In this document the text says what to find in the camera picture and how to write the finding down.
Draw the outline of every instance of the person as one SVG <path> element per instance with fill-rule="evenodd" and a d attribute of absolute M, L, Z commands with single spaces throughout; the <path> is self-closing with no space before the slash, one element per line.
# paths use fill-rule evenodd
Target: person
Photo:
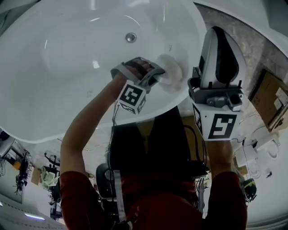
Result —
<path fill-rule="evenodd" d="M 146 71 L 151 66 L 135 60 Z M 134 67 L 127 67 L 139 79 Z M 118 98 L 125 77 L 119 72 L 73 120 L 61 145 L 61 207 L 70 230 L 111 229 L 85 171 L 82 151 L 102 116 Z M 113 128 L 108 161 L 121 172 L 127 221 L 134 230 L 246 229 L 247 206 L 232 172 L 229 141 L 206 142 L 212 174 L 208 214 L 195 207 L 195 182 L 189 175 L 190 151 L 176 108 L 155 118 L 148 154 L 136 124 Z"/>

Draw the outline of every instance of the fiducial marker cube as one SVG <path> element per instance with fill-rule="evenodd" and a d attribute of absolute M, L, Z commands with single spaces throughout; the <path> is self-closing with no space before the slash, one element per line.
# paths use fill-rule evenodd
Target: fiducial marker cube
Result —
<path fill-rule="evenodd" d="M 122 109 L 137 115 L 141 112 L 146 102 L 146 91 L 128 80 L 117 101 Z"/>

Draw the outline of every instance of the red sleeve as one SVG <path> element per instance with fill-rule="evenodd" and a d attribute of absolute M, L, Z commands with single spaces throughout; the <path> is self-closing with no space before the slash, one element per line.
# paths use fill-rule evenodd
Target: red sleeve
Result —
<path fill-rule="evenodd" d="M 101 230 L 105 220 L 98 194 L 89 179 L 79 172 L 60 176 L 63 219 L 70 230 Z"/>
<path fill-rule="evenodd" d="M 244 230 L 247 223 L 247 206 L 234 172 L 223 172 L 212 180 L 207 229 Z"/>

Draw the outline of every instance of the white bathtub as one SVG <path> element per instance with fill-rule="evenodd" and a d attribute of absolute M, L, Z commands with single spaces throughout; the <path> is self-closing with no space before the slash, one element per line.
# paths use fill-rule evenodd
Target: white bathtub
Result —
<path fill-rule="evenodd" d="M 129 44 L 127 33 L 137 35 Z M 188 95 L 206 27 L 191 0 L 42 0 L 0 37 L 0 127 L 19 140 L 62 137 L 77 113 L 112 79 L 111 68 L 160 54 L 180 64 L 182 90 L 155 85 L 140 115 L 120 110 L 117 124 L 150 119 Z M 112 125 L 113 107 L 99 127 Z"/>

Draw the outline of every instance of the red shirt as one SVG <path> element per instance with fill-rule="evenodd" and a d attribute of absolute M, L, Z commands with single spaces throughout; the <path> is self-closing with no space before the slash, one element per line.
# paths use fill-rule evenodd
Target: red shirt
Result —
<path fill-rule="evenodd" d="M 106 229 L 99 196 L 89 179 L 79 172 L 66 172 L 60 180 L 68 229 Z M 206 219 L 192 205 L 194 185 L 179 183 L 166 174 L 124 177 L 122 192 L 133 230 L 246 229 L 247 207 L 234 172 L 223 172 L 213 179 Z"/>

